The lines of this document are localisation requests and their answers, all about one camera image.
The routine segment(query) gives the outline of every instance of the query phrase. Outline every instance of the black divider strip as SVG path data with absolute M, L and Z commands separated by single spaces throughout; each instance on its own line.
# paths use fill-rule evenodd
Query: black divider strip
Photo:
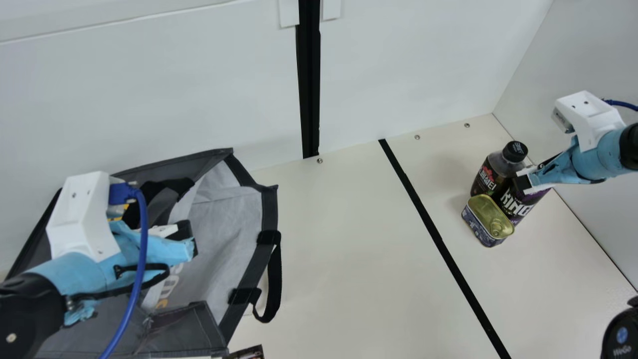
M 480 322 L 481 326 L 483 326 L 483 330 L 485 330 L 487 337 L 492 342 L 494 349 L 502 359 L 511 359 L 511 356 L 507 353 L 507 350 L 505 349 L 505 346 L 503 345 L 501 339 L 498 337 L 496 330 L 494 330 L 494 327 L 492 327 L 492 324 L 489 322 L 489 319 L 483 311 L 483 308 L 481 308 L 479 301 L 477 300 L 476 296 L 474 296 L 470 285 L 467 283 L 467 281 L 465 281 L 465 278 L 463 277 L 463 274 L 461 273 L 459 267 L 456 265 L 456 262 L 454 262 L 454 258 L 452 258 L 450 251 L 447 250 L 447 247 L 443 242 L 443 238 L 441 238 L 441 234 L 438 232 L 436 226 L 434 225 L 434 222 L 432 221 L 432 218 L 430 218 L 430 215 L 427 213 L 426 207 L 423 205 L 423 202 L 421 202 L 417 191 L 412 186 L 412 183 L 410 183 L 410 179 L 405 174 L 405 172 L 403 172 L 403 169 L 401 168 L 401 165 L 399 164 L 397 158 L 394 156 L 394 153 L 388 145 L 388 142 L 385 139 L 382 139 L 379 140 L 379 143 L 383 148 L 383 152 L 385 152 L 385 155 L 388 157 L 390 164 L 392 164 L 394 172 L 396 172 L 397 176 L 399 176 L 403 187 L 405 188 L 406 192 L 408 192 L 408 195 L 412 200 L 412 204 L 414 204 L 414 207 L 417 209 L 417 212 L 421 216 L 423 224 L 426 225 L 427 231 L 432 237 L 432 241 L 436 245 L 436 248 L 438 248 L 439 253 L 445 261 L 445 264 L 447 264 L 447 268 L 450 270 L 452 276 L 456 280 L 456 284 L 459 286 L 459 288 L 461 288 L 461 291 L 465 295 L 465 299 L 470 304 L 470 307 L 474 311 L 474 314 L 476 315 L 478 321 Z
M 299 0 L 297 79 L 304 158 L 319 155 L 320 0 Z

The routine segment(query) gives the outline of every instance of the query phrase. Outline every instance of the tin can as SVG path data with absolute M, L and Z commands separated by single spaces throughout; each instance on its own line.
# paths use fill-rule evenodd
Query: tin can
M 461 216 L 486 247 L 499 245 L 514 233 L 514 225 L 486 194 L 470 198 Z

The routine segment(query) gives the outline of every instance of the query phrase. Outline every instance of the bottle label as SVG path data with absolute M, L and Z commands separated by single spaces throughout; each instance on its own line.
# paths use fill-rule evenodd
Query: bottle label
M 494 197 L 495 194 L 499 194 L 504 186 L 509 183 L 508 180 L 508 178 L 499 176 L 486 159 L 478 170 L 470 194 L 472 196 L 486 194 Z
M 517 225 L 549 190 L 550 188 L 526 195 L 509 187 L 500 198 L 494 201 L 512 224 Z

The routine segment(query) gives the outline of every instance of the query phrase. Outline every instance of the can label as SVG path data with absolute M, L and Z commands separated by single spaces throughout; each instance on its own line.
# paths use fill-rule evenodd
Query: can label
M 479 219 L 474 215 L 474 212 L 470 209 L 469 206 L 465 206 L 463 208 L 463 212 L 461 212 L 461 217 L 468 224 L 470 229 L 474 232 L 474 235 L 478 240 L 486 247 L 493 247 L 495 245 L 499 245 L 503 243 L 505 238 L 496 239 L 492 237 L 485 226 L 479 221 Z
M 502 196 L 494 199 L 494 201 L 507 218 L 512 221 L 512 224 L 517 225 L 550 189 L 524 194 L 522 191 L 509 187 Z
M 500 195 L 509 183 L 510 178 L 499 176 L 486 158 L 478 170 L 477 177 L 474 179 L 470 195 L 486 194 L 490 197 L 495 197 Z

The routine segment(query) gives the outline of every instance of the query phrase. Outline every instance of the gold can lid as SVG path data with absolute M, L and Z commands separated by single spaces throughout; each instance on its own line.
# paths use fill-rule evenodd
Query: gold can lid
M 468 207 L 487 232 L 497 240 L 514 233 L 514 225 L 488 195 L 475 195 L 468 201 Z

